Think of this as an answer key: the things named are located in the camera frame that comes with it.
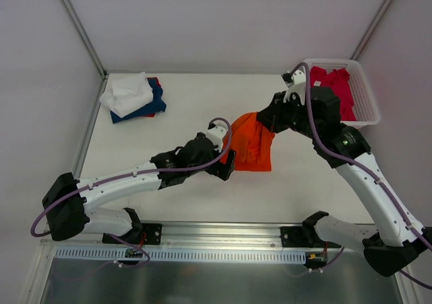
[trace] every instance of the folded blue shirt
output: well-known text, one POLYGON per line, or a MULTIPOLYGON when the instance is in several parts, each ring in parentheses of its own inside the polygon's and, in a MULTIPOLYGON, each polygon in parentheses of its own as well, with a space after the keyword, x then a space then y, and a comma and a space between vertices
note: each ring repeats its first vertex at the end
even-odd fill
POLYGON ((145 115, 150 115, 151 113, 159 113, 167 109, 167 105, 162 101, 163 90, 157 78, 147 78, 149 85, 153 89, 153 101, 147 105, 142 106, 140 109, 130 113, 129 115, 120 118, 110 111, 111 119, 113 124, 118 122, 123 122, 124 120, 131 120, 135 117, 142 117, 145 115))

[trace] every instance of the white towel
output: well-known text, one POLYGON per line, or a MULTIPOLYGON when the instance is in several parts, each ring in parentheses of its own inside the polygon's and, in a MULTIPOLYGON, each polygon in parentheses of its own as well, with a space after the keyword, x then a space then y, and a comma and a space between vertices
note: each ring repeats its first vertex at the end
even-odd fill
POLYGON ((153 90, 148 83, 146 72, 113 79, 99 101, 123 118, 153 101, 153 90))

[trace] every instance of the white table surface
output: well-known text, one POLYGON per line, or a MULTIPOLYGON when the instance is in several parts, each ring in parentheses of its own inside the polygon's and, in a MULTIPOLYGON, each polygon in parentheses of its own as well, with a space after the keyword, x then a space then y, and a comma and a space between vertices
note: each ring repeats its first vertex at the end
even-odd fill
MULTIPOLYGON (((107 84, 115 77, 111 74, 107 84)), ((148 74, 163 87, 167 111, 154 118, 112 124, 101 106, 81 177, 129 169, 160 152, 183 146, 205 132, 214 117, 230 122, 268 106, 286 86, 278 75, 148 74)), ((372 223, 349 185, 292 131, 278 134, 271 150, 273 171, 234 172, 224 182, 201 172, 185 183, 106 204, 134 208, 141 220, 298 223, 316 211, 352 223, 372 223)))

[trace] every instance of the plastic basket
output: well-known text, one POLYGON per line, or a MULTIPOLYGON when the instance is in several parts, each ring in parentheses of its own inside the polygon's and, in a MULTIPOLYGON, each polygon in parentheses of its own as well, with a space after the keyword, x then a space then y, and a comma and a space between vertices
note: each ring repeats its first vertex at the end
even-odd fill
POLYGON ((348 83, 354 98, 352 111, 357 118, 357 122, 344 122, 346 125, 361 128, 379 123, 381 116, 379 115, 377 103, 360 63, 351 59, 306 59, 304 61, 310 68, 319 66, 328 72, 345 68, 350 74, 348 83))

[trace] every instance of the white wall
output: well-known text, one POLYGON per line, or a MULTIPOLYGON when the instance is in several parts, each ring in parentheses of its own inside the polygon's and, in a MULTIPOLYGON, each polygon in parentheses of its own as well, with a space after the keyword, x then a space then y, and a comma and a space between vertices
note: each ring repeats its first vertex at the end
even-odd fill
POLYGON ((382 0, 72 0, 108 70, 280 73, 349 58, 382 0))
POLYGON ((0 0, 2 303, 17 303, 39 242, 30 225, 71 170, 99 82, 58 0, 0 0))
MULTIPOLYGON (((365 134, 411 212, 432 226, 432 0, 395 0, 360 58, 382 114, 365 134)), ((432 284, 432 254, 413 264, 432 284)), ((424 290, 425 303, 432 292, 424 290)))

